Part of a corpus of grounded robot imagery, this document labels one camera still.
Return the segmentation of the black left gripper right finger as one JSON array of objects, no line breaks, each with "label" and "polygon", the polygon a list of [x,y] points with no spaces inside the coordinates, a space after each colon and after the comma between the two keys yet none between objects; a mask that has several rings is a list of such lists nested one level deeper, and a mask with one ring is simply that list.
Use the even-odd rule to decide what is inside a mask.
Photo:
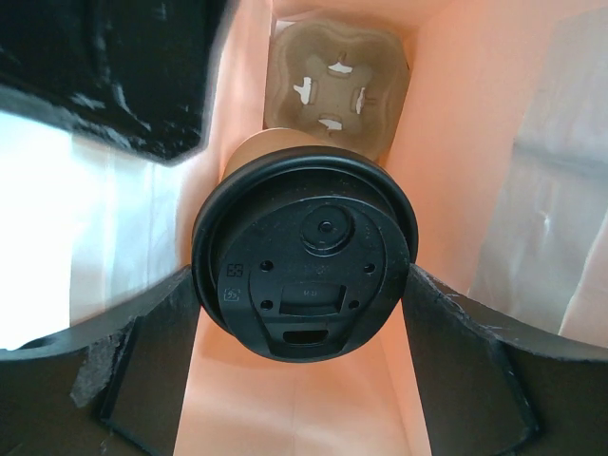
[{"label": "black left gripper right finger", "polygon": [[402,304],[432,454],[606,454],[606,349],[490,309],[416,265]]}]

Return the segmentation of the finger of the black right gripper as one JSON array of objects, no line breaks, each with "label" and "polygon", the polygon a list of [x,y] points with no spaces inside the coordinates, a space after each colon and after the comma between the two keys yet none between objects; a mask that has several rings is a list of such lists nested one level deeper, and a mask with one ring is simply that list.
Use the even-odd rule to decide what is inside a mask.
[{"label": "finger of the black right gripper", "polygon": [[208,144],[234,1],[5,1],[4,111],[181,162]]}]

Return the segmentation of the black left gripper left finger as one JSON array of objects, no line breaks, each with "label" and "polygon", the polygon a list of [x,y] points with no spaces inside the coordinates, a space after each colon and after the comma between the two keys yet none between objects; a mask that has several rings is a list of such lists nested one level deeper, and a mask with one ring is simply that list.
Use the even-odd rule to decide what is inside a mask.
[{"label": "black left gripper left finger", "polygon": [[4,455],[171,455],[200,304],[189,268],[1,352]]}]

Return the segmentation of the brown paper coffee cup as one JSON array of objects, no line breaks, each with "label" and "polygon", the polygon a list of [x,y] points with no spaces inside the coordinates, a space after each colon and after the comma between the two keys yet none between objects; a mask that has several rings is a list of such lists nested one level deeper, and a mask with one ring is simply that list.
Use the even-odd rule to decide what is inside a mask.
[{"label": "brown paper coffee cup", "polygon": [[257,132],[242,142],[228,159],[221,179],[238,170],[248,162],[264,155],[299,146],[325,146],[327,142],[314,136],[291,128],[270,128]]}]

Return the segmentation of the black plastic cup lid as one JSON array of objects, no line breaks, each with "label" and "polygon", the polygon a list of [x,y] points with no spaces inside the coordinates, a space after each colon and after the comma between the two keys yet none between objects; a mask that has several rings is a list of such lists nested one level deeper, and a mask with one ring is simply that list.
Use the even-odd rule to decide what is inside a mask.
[{"label": "black plastic cup lid", "polygon": [[255,354],[312,363],[370,341],[402,298],[418,250],[413,207],[373,161],[296,146],[224,178],[197,215],[201,307]]}]

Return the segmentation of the brown pulp cup carrier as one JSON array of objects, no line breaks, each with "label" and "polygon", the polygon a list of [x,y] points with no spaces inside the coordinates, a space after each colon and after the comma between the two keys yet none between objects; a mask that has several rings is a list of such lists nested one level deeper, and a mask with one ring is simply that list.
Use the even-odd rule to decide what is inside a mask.
[{"label": "brown pulp cup carrier", "polygon": [[396,35],[331,20],[296,22],[270,44],[264,122],[376,161],[392,145],[408,86]]}]

